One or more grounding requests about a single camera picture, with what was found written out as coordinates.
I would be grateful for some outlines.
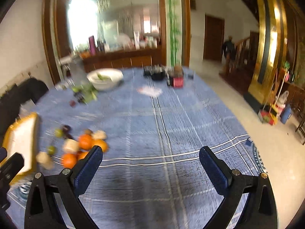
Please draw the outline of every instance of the bucket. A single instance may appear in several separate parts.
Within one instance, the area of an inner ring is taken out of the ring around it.
[[[283,124],[286,123],[286,121],[291,117],[291,107],[290,105],[288,104],[284,110],[284,112],[282,113],[281,115],[281,122]]]
[[[279,118],[279,116],[281,115],[281,113],[283,112],[283,110],[285,109],[286,105],[282,104],[282,103],[276,103],[275,107],[278,109],[278,113],[276,115],[277,118]]]

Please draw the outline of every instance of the green fruit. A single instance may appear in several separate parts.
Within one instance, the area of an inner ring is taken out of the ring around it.
[[[48,146],[47,152],[50,156],[54,155],[56,153],[57,149],[55,146]]]
[[[63,136],[63,131],[60,128],[56,128],[54,134],[57,138],[61,138]]]

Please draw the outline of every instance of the mirror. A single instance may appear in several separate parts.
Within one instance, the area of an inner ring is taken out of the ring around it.
[[[160,41],[159,0],[70,0],[67,17],[77,52],[91,49],[91,36],[102,52],[156,48]]]

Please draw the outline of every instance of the white bowl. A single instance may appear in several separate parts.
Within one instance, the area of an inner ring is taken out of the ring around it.
[[[101,74],[102,76],[108,76],[111,78],[110,80],[102,81],[97,80],[97,74]],[[112,68],[104,68],[104,69],[96,69],[91,71],[87,75],[88,80],[93,84],[94,88],[99,91],[112,89],[119,84],[119,82],[123,79],[123,73],[119,69]]]

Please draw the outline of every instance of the screw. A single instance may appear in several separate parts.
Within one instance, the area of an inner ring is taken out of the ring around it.
[[[238,176],[240,174],[240,171],[238,169],[233,169],[232,174]]]
[[[38,173],[35,174],[35,178],[38,179],[39,177],[41,177],[41,173],[40,173],[40,172],[38,172]]]
[[[63,170],[63,174],[64,174],[64,175],[67,175],[67,174],[69,174],[69,173],[70,173],[70,169],[64,169],[64,170]]]
[[[261,173],[260,176],[264,179],[266,179],[268,177],[268,175],[265,172]]]

